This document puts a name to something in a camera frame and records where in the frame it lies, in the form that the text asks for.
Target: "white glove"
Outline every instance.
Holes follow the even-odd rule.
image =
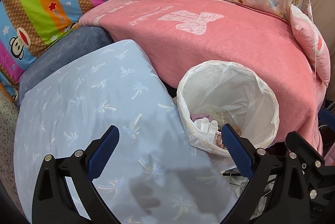
[[[219,129],[218,126],[217,126],[217,121],[212,120],[212,122],[209,122],[207,117],[204,117],[202,119],[197,119],[193,123],[202,132],[210,133],[212,135],[215,135],[218,132],[218,129]]]

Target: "dark blue cushion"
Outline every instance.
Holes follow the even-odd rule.
[[[17,105],[21,105],[26,92],[64,65],[112,43],[110,34],[101,27],[75,29],[47,49],[22,74]]]

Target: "speckled surface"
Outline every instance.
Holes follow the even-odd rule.
[[[23,213],[16,191],[13,166],[17,116],[17,107],[0,91],[0,180],[16,207]]]

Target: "blue gripper pad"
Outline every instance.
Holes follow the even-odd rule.
[[[88,161],[88,170],[86,173],[90,182],[92,182],[93,179],[100,177],[109,158],[115,150],[119,139],[119,129],[117,127],[113,127],[112,130],[105,137],[105,139],[98,146],[96,151],[93,153],[92,157]]]
[[[319,119],[321,122],[331,128],[335,132],[335,116],[327,109],[322,109],[319,112]]]
[[[254,175],[252,159],[238,140],[238,135],[234,133],[228,125],[224,125],[221,131],[222,141],[228,152],[232,156],[238,171],[242,176],[251,179]]]

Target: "monkey cartoon print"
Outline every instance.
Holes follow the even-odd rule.
[[[14,58],[22,60],[24,56],[23,47],[30,47],[30,39],[27,32],[21,27],[16,30],[16,34],[16,37],[9,40],[10,52]]]

